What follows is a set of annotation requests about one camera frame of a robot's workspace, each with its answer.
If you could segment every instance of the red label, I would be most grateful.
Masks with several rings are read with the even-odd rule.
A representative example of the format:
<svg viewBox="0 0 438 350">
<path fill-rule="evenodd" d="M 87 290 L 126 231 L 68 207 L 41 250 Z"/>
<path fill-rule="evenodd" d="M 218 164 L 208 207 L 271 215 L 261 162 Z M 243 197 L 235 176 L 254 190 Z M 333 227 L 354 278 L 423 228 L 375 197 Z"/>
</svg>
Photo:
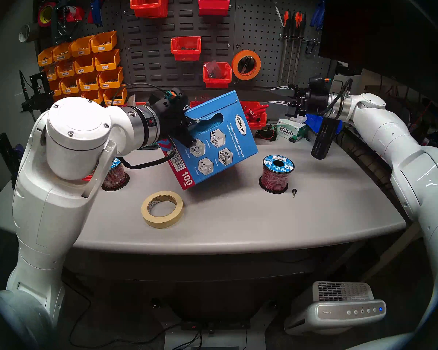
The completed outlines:
<svg viewBox="0 0 438 350">
<path fill-rule="evenodd" d="M 162 152 L 164 153 L 165 157 L 169 155 L 169 153 L 167 152 L 164 151 Z M 172 172 L 174 172 L 175 177 L 177 178 L 177 181 L 180 183 L 180 186 L 182 187 L 183 190 L 193 187 L 196 184 L 193 178 L 191 177 L 191 173 L 188 170 L 188 168 L 185 166 L 185 164 L 183 164 L 185 168 L 177 171 L 178 165 L 175 166 L 170 160 L 168 162 L 170 168 L 172 168 Z"/>
</svg>

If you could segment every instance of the masking tape roll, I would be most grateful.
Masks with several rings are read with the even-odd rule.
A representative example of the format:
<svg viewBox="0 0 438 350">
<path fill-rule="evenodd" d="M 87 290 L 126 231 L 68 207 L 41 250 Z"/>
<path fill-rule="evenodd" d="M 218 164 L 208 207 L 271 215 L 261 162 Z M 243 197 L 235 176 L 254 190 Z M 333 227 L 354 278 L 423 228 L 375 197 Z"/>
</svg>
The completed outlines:
<svg viewBox="0 0 438 350">
<path fill-rule="evenodd" d="M 173 204 L 175 204 L 175 209 L 173 210 L 173 212 L 163 217 L 153 216 L 150 213 L 151 209 L 154 207 L 155 204 L 164 201 L 172 202 Z M 154 193 L 144 200 L 143 205 L 141 206 L 141 214 L 143 215 L 146 223 L 149 224 L 151 227 L 154 228 L 169 227 L 174 223 L 176 223 L 182 217 L 183 214 L 182 198 L 177 193 L 170 191 L 162 191 L 162 192 Z"/>
<path fill-rule="evenodd" d="M 239 72 L 239 62 L 241 59 L 243 59 L 244 57 L 247 57 L 247 56 L 251 56 L 255 60 L 255 67 L 253 67 L 253 69 L 251 71 L 247 72 L 246 74 L 242 74 Z M 234 75 L 240 80 L 253 79 L 256 75 L 258 75 L 258 73 L 260 72 L 260 69 L 261 69 L 261 59 L 258 56 L 258 54 L 254 51 L 243 50 L 243 51 L 240 51 L 237 55 L 235 55 L 233 57 L 232 70 L 233 70 Z"/>
</svg>

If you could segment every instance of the tissue box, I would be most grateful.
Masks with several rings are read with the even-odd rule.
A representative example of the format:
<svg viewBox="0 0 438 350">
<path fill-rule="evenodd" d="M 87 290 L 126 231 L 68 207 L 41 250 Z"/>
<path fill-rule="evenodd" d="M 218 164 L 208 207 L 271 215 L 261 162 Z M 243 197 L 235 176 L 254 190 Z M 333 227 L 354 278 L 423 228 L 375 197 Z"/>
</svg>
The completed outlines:
<svg viewBox="0 0 438 350">
<path fill-rule="evenodd" d="M 185 115 L 199 120 L 188 128 L 197 142 L 187 148 L 173 139 L 177 154 L 169 160 L 183 190 L 258 153 L 235 91 L 195 106 Z M 158 143 L 164 155 L 169 155 L 170 141 L 165 139 Z"/>
<path fill-rule="evenodd" d="M 279 119 L 277 122 L 277 135 L 292 141 L 299 141 L 308 131 L 308 126 L 305 123 L 298 123 L 289 119 Z"/>
</svg>

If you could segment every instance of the orange tape roll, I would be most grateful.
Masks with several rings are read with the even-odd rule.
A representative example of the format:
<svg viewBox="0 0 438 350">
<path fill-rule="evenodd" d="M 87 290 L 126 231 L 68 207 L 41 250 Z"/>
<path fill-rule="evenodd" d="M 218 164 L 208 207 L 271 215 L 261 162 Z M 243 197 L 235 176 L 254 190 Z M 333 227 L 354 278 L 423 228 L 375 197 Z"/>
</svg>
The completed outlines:
<svg viewBox="0 0 438 350">
<path fill-rule="evenodd" d="M 243 58 L 248 57 L 248 56 L 252 57 L 253 60 L 255 60 L 255 65 L 253 66 L 253 68 L 249 72 L 241 73 L 239 71 L 239 63 Z M 250 50 L 240 51 L 237 55 L 234 56 L 234 58 L 232 60 L 233 73 L 240 80 L 253 79 L 256 75 L 258 75 L 258 73 L 260 72 L 260 69 L 261 69 L 261 59 L 258 56 L 258 54 L 254 51 L 250 51 Z"/>
</svg>

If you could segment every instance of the workbench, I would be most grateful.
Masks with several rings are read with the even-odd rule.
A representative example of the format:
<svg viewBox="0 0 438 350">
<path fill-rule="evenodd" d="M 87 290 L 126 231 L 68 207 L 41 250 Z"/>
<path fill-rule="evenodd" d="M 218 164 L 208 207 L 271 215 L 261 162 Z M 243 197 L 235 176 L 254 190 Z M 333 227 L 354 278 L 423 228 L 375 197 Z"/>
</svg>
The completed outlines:
<svg viewBox="0 0 438 350">
<path fill-rule="evenodd" d="M 258 154 L 186 191 L 167 163 L 126 169 L 130 182 L 115 192 L 99 191 L 74 247 L 163 255 L 273 252 L 356 242 L 405 227 L 388 198 L 339 146 L 333 143 L 320 161 L 310 155 L 310 138 L 256 139 Z M 295 164 L 284 194 L 258 184 L 269 154 Z M 161 157 L 160 149 L 138 150 L 126 159 L 138 164 Z M 178 193 L 185 211 L 173 226 L 156 229 L 145 223 L 140 208 L 161 190 Z M 11 202 L 8 183 L 0 193 L 0 228 L 7 231 L 14 231 Z"/>
</svg>

